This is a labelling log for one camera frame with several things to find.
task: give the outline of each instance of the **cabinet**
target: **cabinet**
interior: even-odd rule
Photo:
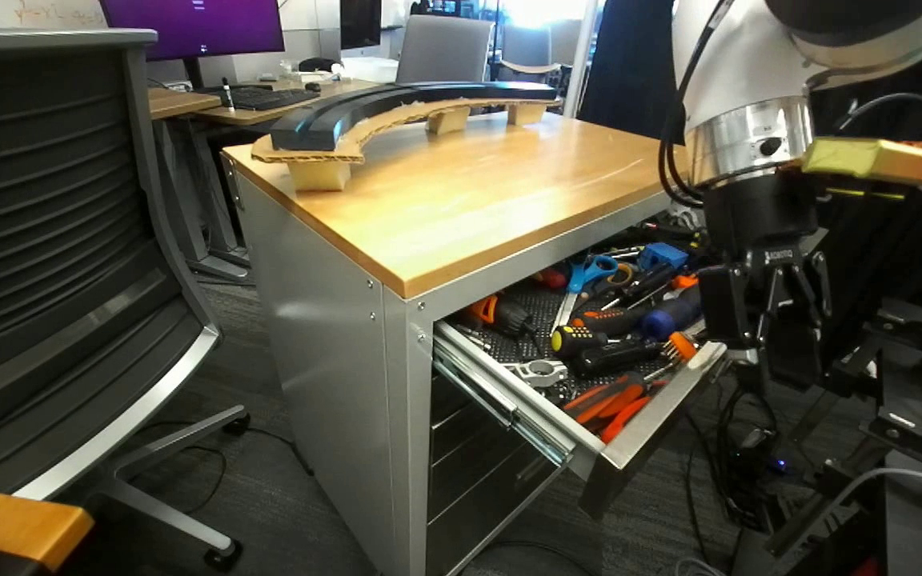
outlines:
[[[296,442],[380,574],[456,570],[551,477],[589,477],[608,457],[556,406],[504,380],[489,396],[510,406],[510,426],[465,410],[456,449],[469,442],[473,463],[445,463],[438,410],[470,399],[441,393],[438,320],[666,209],[652,142],[560,114],[478,114],[437,142],[404,126],[366,148],[345,192],[296,192],[287,169],[255,162],[251,148],[227,148],[227,159]],[[484,496],[451,505],[457,494]],[[473,511],[487,498],[499,517]],[[456,528],[438,525],[441,511],[457,514]]]

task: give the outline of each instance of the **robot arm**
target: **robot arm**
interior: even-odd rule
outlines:
[[[674,40],[693,181],[719,184],[800,159],[814,89],[922,60],[922,0],[679,0]]]

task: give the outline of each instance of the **drawer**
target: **drawer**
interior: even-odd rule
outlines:
[[[585,483],[585,508],[601,511],[615,487],[627,481],[640,453],[676,415],[681,399],[706,380],[708,368],[725,354],[721,341],[700,344],[700,352],[681,366],[652,399],[625,426],[620,436],[601,442],[568,415],[556,402],[515,376],[506,366],[473,344],[451,322],[437,322],[432,366],[437,373],[451,380],[481,410],[487,410],[504,428],[538,451],[551,467],[575,471]]]

